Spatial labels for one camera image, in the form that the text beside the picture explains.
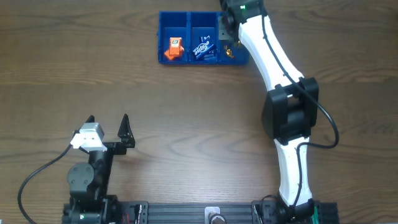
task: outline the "blue tray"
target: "blue tray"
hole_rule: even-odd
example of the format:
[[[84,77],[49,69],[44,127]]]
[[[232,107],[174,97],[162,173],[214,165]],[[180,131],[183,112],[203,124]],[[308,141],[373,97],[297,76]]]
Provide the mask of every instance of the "blue tray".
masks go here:
[[[238,47],[233,40],[218,39],[218,18],[220,12],[159,12],[158,58],[162,64],[194,64],[194,65],[244,65],[249,61],[248,50],[241,45]],[[215,44],[215,58],[213,60],[197,60],[192,54],[200,44],[200,37],[208,36]],[[174,60],[167,59],[164,52],[169,49],[171,37],[181,37],[184,53]],[[225,54],[224,46],[232,50],[234,58]]]

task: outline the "black cable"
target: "black cable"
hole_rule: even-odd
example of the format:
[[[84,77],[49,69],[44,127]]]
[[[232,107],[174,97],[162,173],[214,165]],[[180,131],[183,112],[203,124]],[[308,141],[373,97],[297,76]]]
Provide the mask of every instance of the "black cable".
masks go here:
[[[18,206],[19,206],[19,210],[22,212],[22,214],[25,216],[25,218],[28,220],[28,222],[30,224],[36,224],[35,221],[33,221],[33,219],[31,219],[28,214],[26,213],[26,211],[24,210],[24,207],[22,206],[22,191],[24,190],[24,187],[26,185],[26,183],[28,183],[28,181],[30,181],[31,178],[33,178],[36,174],[38,174],[40,171],[44,170],[45,168],[47,168],[48,166],[51,166],[54,162],[57,162],[58,160],[60,160],[71,148],[71,144],[69,144],[69,146],[64,150],[63,153],[61,153],[57,158],[51,160],[49,163],[45,164],[44,166],[38,168],[35,172],[33,172],[31,175],[29,175],[26,180],[22,183],[21,187],[19,188],[18,191]]]
[[[266,27],[265,27],[265,24],[264,24],[264,19],[267,16],[267,14],[266,14],[266,10],[265,10],[263,1],[260,1],[260,10],[261,10],[261,15],[262,15],[262,32],[264,34],[264,39],[266,40],[267,45],[268,45],[269,49],[271,50],[271,53],[274,56],[276,62],[278,63],[280,69],[284,73],[284,76],[286,76],[289,79],[289,81],[293,84],[294,87],[296,87],[296,89],[298,89],[299,92],[304,94],[312,103],[314,103],[318,107],[318,109],[326,116],[326,118],[328,119],[328,121],[331,124],[331,127],[333,128],[333,131],[335,132],[335,142],[333,144],[331,144],[331,145],[327,145],[326,146],[326,145],[316,144],[316,143],[311,143],[311,142],[302,142],[296,147],[297,160],[298,160],[298,173],[299,173],[299,179],[300,180],[299,180],[299,183],[298,183],[297,196],[296,196],[296,198],[294,200],[293,205],[291,205],[292,212],[288,215],[288,219],[291,219],[292,215],[293,215],[294,208],[295,208],[295,206],[296,206],[296,204],[297,204],[297,202],[299,200],[301,189],[302,189],[302,181],[303,181],[302,180],[302,176],[303,176],[303,173],[302,173],[301,158],[300,158],[300,147],[304,146],[304,145],[307,145],[307,146],[313,146],[313,147],[318,147],[318,148],[322,148],[322,149],[331,149],[331,148],[334,148],[335,146],[337,146],[337,144],[338,144],[338,142],[340,140],[340,136],[338,134],[337,125],[336,125],[335,121],[333,120],[333,118],[329,115],[329,113],[323,108],[323,106],[321,104],[319,104],[319,102],[316,99],[314,99],[314,97],[312,97],[307,91],[305,91],[298,83],[296,83],[293,80],[293,78],[287,73],[286,69],[281,64],[278,56],[276,55],[276,53],[274,52],[274,49],[271,46],[271,43],[268,40],[268,36],[267,36],[267,33],[266,33]]]

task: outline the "orange package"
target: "orange package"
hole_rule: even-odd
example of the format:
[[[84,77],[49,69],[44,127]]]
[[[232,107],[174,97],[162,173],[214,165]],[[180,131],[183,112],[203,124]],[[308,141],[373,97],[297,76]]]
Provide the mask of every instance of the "orange package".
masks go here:
[[[181,57],[184,52],[182,47],[181,37],[171,37],[170,38],[170,48],[164,52],[164,55],[169,60],[173,60],[175,57]]]

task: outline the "wooden table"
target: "wooden table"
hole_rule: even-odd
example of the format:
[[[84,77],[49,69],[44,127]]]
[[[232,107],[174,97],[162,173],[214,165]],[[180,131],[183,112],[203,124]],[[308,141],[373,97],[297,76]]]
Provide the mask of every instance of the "wooden table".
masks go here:
[[[398,4],[267,0],[293,64],[320,84],[341,134],[308,150],[313,196],[342,223],[398,222]],[[266,90],[246,67],[163,66],[160,10],[218,11],[217,0],[0,2],[0,219],[27,223],[22,181],[57,157],[93,114],[106,133],[130,116],[137,148],[115,157],[109,194],[149,202],[250,202],[277,193],[279,165],[261,125]],[[318,116],[312,141],[333,133]],[[60,223],[66,175],[80,151],[34,177],[27,213]]]

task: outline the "wood grain surface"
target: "wood grain surface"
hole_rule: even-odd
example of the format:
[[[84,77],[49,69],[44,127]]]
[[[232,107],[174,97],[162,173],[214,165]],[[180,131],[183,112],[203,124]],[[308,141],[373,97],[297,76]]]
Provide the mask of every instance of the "wood grain surface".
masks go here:
[[[342,223],[398,222],[396,0],[267,0],[293,64],[320,84],[341,134],[308,150],[313,196]],[[22,181],[96,116],[116,140],[127,113],[137,148],[115,157],[109,194],[149,202],[250,202],[277,193],[279,165],[260,115],[266,96],[245,67],[163,66],[159,11],[219,11],[217,0],[0,1],[0,219],[27,223]],[[312,142],[333,133],[318,116]],[[60,223],[66,175],[80,151],[34,177],[22,200],[38,223]]]

